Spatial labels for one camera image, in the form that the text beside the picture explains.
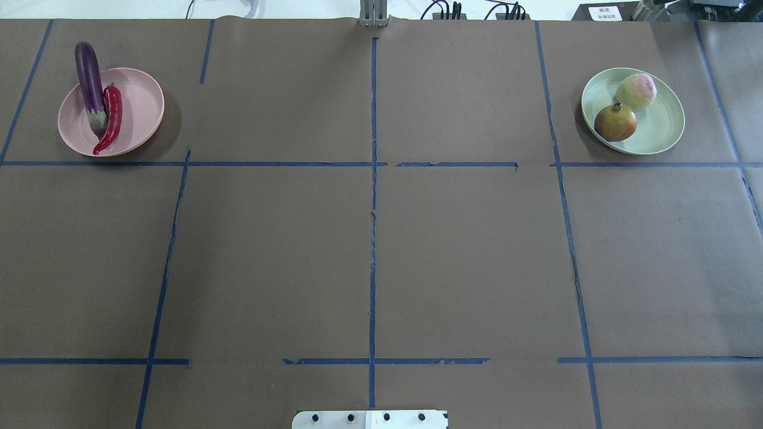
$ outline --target blue tape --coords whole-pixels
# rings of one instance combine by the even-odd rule
[[[562,365],[581,363],[763,363],[763,356],[628,356],[628,357],[560,357]]]
[[[369,293],[369,410],[376,408],[376,44],[371,40],[371,275]]]
[[[18,106],[16,107],[16,113],[13,115],[13,121],[11,121],[11,127],[8,129],[8,136],[6,136],[5,144],[3,144],[2,152],[0,152],[0,166],[3,165],[5,161],[5,154],[8,153],[8,146],[11,144],[13,132],[16,130],[18,117],[21,116],[21,109],[24,108],[24,102],[27,100],[29,88],[32,86],[32,79],[34,79],[34,74],[37,72],[37,66],[40,65],[40,58],[43,56],[43,51],[45,50],[47,39],[50,36],[51,28],[53,28],[52,19],[48,20],[48,25],[45,29],[45,35],[43,35],[43,41],[40,43],[40,49],[37,50],[37,56],[34,58],[34,63],[32,64],[32,70],[30,70],[29,77],[27,77],[27,85],[24,86],[24,91],[21,93],[21,99],[18,101]]]
[[[627,167],[627,168],[726,168],[739,167],[738,163],[553,163],[552,167]],[[763,163],[751,163],[750,166],[763,166]]]
[[[570,222],[570,214],[567,206],[567,195],[565,194],[564,179],[562,177],[561,157],[559,156],[559,142],[556,138],[556,131],[554,130],[554,123],[551,119],[551,95],[549,93],[549,79],[546,74],[546,61],[543,59],[543,43],[540,37],[539,22],[535,21],[535,35],[538,45],[538,59],[540,61],[540,72],[543,78],[543,91],[546,97],[546,111],[549,116],[549,131],[551,132],[551,139],[554,142],[554,160],[556,161],[556,175],[559,181],[559,194],[562,196],[562,212],[565,217],[565,228],[567,230],[567,244],[569,246],[570,256],[572,258],[572,268],[575,271],[575,289],[578,293],[578,314],[580,316],[581,333],[583,334],[583,348],[585,349],[586,358],[591,358],[591,342],[588,338],[588,323],[585,317],[585,306],[583,305],[583,291],[580,286],[580,275],[578,273],[578,258],[575,256],[575,240],[572,237],[572,225]],[[596,422],[596,429],[601,429],[601,413],[599,409],[599,394],[596,387],[596,376],[594,374],[594,364],[588,363],[588,385],[591,388],[591,404],[594,409],[594,420]]]
[[[181,162],[157,161],[8,161],[6,166],[55,166],[55,167],[182,167]]]
[[[283,359],[283,363],[284,365],[368,365],[369,360],[365,357],[318,357],[300,359],[296,362],[288,359]]]
[[[68,166],[68,167],[182,167],[182,161],[8,161],[6,166]],[[387,163],[376,163],[387,166]],[[191,167],[370,167],[367,162],[322,163],[313,161],[193,161]]]
[[[376,358],[381,365],[482,365],[489,357],[401,357]]]
[[[312,161],[194,161],[192,167],[375,167],[387,163],[317,163]]]
[[[187,366],[188,368],[190,368],[191,360],[190,359],[154,359],[153,364],[154,365],[178,365],[178,366]]]
[[[513,167],[517,163],[399,163],[396,167]]]
[[[755,196],[752,194],[752,188],[750,188],[750,181],[747,179],[747,172],[745,171],[745,168],[742,164],[742,157],[739,155],[739,148],[736,145],[736,139],[734,138],[734,133],[731,131],[731,125],[729,125],[729,119],[726,116],[726,109],[723,107],[723,102],[720,99],[720,94],[718,93],[718,87],[716,86],[715,82],[715,76],[713,75],[713,71],[710,68],[710,62],[707,60],[707,53],[705,52],[705,44],[702,41],[702,32],[700,31],[700,24],[698,21],[694,22],[694,33],[697,35],[697,42],[700,45],[700,54],[702,56],[702,62],[705,64],[705,70],[707,71],[707,76],[710,78],[710,87],[713,89],[713,95],[715,95],[716,103],[718,104],[718,109],[720,110],[721,118],[723,119],[723,126],[726,129],[726,133],[729,136],[729,140],[731,141],[731,148],[734,152],[734,157],[736,158],[736,162],[739,165],[739,172],[742,174],[742,181],[745,185],[745,190],[747,192],[747,199],[750,200],[750,205],[752,206],[752,214],[755,216],[755,222],[758,223],[758,232],[760,232],[760,235],[763,236],[763,220],[761,219],[760,210],[758,209],[758,202],[755,200]]]
[[[489,361],[489,357],[377,357],[376,365],[482,365]],[[368,365],[369,359],[364,357],[349,358],[307,358],[296,362],[283,359],[284,365]]]
[[[151,345],[148,351],[148,360],[146,362],[146,373],[143,377],[143,391],[140,394],[140,404],[138,405],[138,417],[135,423],[136,429],[143,426],[143,413],[146,410],[146,400],[148,399],[148,389],[151,383],[151,369],[156,355],[156,340],[159,338],[159,326],[162,323],[162,309],[164,307],[164,298],[167,293],[167,282],[169,279],[169,264],[172,261],[172,252],[175,249],[175,238],[177,237],[178,217],[180,215],[180,206],[185,192],[185,180],[188,178],[188,161],[191,159],[191,150],[185,155],[185,165],[183,166],[183,175],[180,179],[180,190],[178,191],[178,201],[175,204],[175,216],[172,219],[172,233],[169,235],[169,246],[167,248],[167,259],[164,262],[164,274],[162,275],[162,288],[159,290],[159,303],[156,305],[156,318],[153,322],[153,333],[151,334]]]
[[[0,365],[146,365],[148,359],[99,359],[91,357],[0,357]],[[154,365],[191,366],[190,359],[157,359]]]
[[[212,49],[212,34],[214,33],[214,19],[209,20],[209,33],[207,33],[207,49],[204,51],[204,63],[201,65],[201,78],[198,82],[204,85],[207,78],[207,62],[209,61],[209,51]]]

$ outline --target red chili pepper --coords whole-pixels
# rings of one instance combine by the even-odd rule
[[[106,112],[108,114],[108,125],[106,134],[101,141],[93,148],[93,155],[98,155],[108,145],[117,140],[119,130],[122,127],[122,94],[112,83],[103,90],[103,98],[106,100]]]

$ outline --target white label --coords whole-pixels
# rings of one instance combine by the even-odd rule
[[[622,21],[623,17],[620,16],[620,10],[617,6],[597,6],[594,8],[588,8],[588,13],[591,14],[591,19],[594,21]]]

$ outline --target purple eggplant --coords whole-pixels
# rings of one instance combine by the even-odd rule
[[[77,44],[77,48],[74,49],[74,58],[77,62],[79,87],[82,89],[82,98],[85,100],[85,111],[87,111],[90,129],[98,139],[101,139],[106,134],[108,115],[103,99],[98,59],[95,57],[93,47],[87,42]]]

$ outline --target metal plate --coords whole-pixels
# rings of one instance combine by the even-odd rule
[[[291,429],[447,429],[448,412],[437,410],[302,411]]]

